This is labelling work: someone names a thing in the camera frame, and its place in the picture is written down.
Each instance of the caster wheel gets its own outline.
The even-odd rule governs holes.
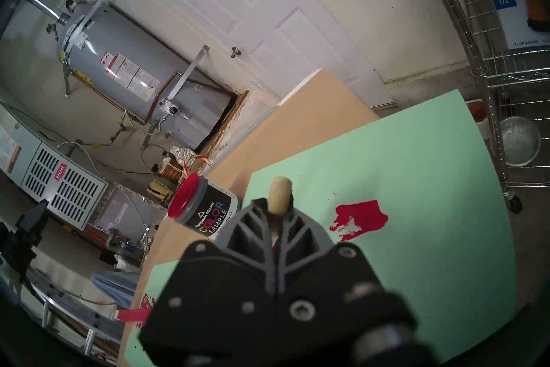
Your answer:
[[[514,195],[512,199],[508,202],[508,210],[513,214],[518,215],[523,210],[523,204],[517,195]]]

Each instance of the white door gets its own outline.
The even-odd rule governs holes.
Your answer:
[[[284,97],[329,68],[370,106],[392,102],[372,64],[318,0],[170,0]]]

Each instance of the red paint splatter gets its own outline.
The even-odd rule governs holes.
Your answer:
[[[156,301],[154,298],[151,298],[151,300],[149,301],[149,296],[147,293],[145,293],[143,295],[143,297],[141,298],[141,303],[140,303],[140,307],[138,309],[153,309],[154,305],[156,304]],[[143,323],[142,322],[136,322],[136,328],[137,329],[140,329],[142,327]]]
[[[360,236],[370,230],[379,230],[388,221],[388,216],[380,211],[378,201],[365,201],[359,204],[348,204],[336,207],[338,217],[334,221],[336,225],[329,229],[333,231],[346,231],[340,235],[340,241],[347,241]],[[351,220],[360,229],[347,229]]]

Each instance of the aluminum foil duct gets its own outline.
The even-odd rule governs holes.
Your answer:
[[[186,159],[188,159],[191,155],[195,155],[195,151],[193,151],[192,149],[190,149],[190,148],[180,148],[179,146],[172,146],[172,148],[170,148],[170,153],[172,153],[176,156],[176,161],[182,167],[183,167],[183,163]],[[193,165],[194,162],[195,162],[195,159],[189,161],[187,163],[187,168],[190,168]]]

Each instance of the water heater strap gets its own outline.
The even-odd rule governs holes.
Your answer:
[[[70,54],[70,51],[71,49],[73,48],[73,45],[74,45],[74,42],[76,41],[76,39],[78,38],[78,36],[80,35],[80,33],[82,32],[82,29],[84,28],[84,26],[86,25],[86,23],[91,19],[91,17],[93,16],[93,14],[96,12],[96,10],[101,6],[101,4],[104,2],[105,0],[97,0],[96,3],[93,5],[93,7],[91,8],[91,10],[88,12],[88,14],[84,17],[84,19],[82,19],[82,22],[80,22],[80,24],[78,25],[78,27],[74,30],[74,32],[71,34],[71,37],[70,37],[70,40],[69,40],[69,44],[67,45],[66,49],[64,50],[65,52],[65,55],[63,56],[64,58],[64,62],[68,63],[69,61],[69,54]]]

